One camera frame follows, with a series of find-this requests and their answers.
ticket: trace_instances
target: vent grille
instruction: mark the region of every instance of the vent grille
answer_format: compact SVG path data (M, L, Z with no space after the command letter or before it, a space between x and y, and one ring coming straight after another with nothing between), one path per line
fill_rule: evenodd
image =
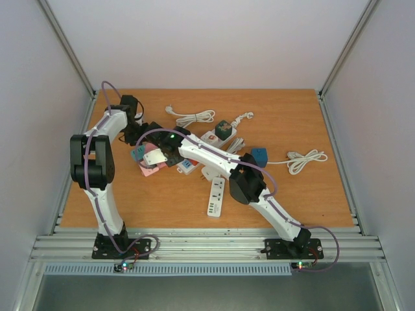
M48 263L46 275L291 275L289 264L154 264L138 263L132 270L114 272L110 263Z

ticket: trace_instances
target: white cable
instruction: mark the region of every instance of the white cable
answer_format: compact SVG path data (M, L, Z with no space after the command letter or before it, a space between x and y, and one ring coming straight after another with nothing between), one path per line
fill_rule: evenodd
M181 126L182 128L186 128L193 122L211 123L213 122L213 117L215 116L215 111L213 110L205 110L200 113L182 115L180 113L175 113L171 105L166 107L166 112L170 115L176 115L178 117L182 117L182 118L176 119L176 125Z
M245 147L244 139L243 138L235 138L232 144L229 145L226 152L230 154L236 154L240 149Z
M327 161L328 156L324 153L324 151L318 152L316 149L311 150L306 155L301 155L298 152L290 151L287 154L289 158L288 161L281 161L281 162L268 162L268 164L287 164L288 171L291 175L297 175L299 172L302 171L304 166L311 161L318 161L324 162Z
M241 120L243 118L247 118L247 119L252 119L254 117L254 113L253 112L246 112L243 115L240 115L239 117L237 117L234 121L231 122L231 125L233 128L236 128L238 126L239 123L241 123Z

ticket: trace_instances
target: brown wooden surface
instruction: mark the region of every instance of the brown wooden surface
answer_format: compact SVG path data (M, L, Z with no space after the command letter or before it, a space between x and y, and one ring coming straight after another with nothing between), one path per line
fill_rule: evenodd
M278 182L276 199L304 224L353 225L313 90L125 89L120 92L137 97L145 106L145 120L156 121L165 128L175 125L175 117L165 112L165 106L169 104L177 113L214 109L214 123L193 123L188 127L198 136L214 128L222 119L231 122L244 112L254 112L253 119L244 119L237 128L237 137L243 137L246 143L239 154L249 152L255 146L266 147L269 161L283 161L290 150L301 154L311 149L323 150L329 156L328 161L309 163L296 176L288 173L286 165L267 166ZM119 102L113 91L108 93L113 103ZM105 105L100 93L90 125L102 117ZM200 178L201 166L188 176L172 167L145 178L131 158L132 149L118 140L112 144L115 159L113 191L127 227L270 227L255 209L231 198L228 183L221 217L208 217L211 183ZM97 226L91 204L77 185L71 187L61 226Z

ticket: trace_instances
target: gray wall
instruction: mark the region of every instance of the gray wall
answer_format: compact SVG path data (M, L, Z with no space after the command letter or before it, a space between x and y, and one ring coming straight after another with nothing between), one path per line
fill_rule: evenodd
M0 310L11 310L89 98L36 1L0 2L0 42Z
M383 0L327 95L370 234L415 305L415 2Z
M96 88L322 87L368 0L49 0Z

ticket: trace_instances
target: teal object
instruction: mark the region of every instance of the teal object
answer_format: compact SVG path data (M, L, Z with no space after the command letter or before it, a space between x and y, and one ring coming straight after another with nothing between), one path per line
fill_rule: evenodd
M265 148L252 148L251 154L259 167L266 167L268 163L268 155Z
M132 159L136 162L137 160L142 160L144 157L145 145L141 145L137 148L137 159L136 159L136 149L131 150Z

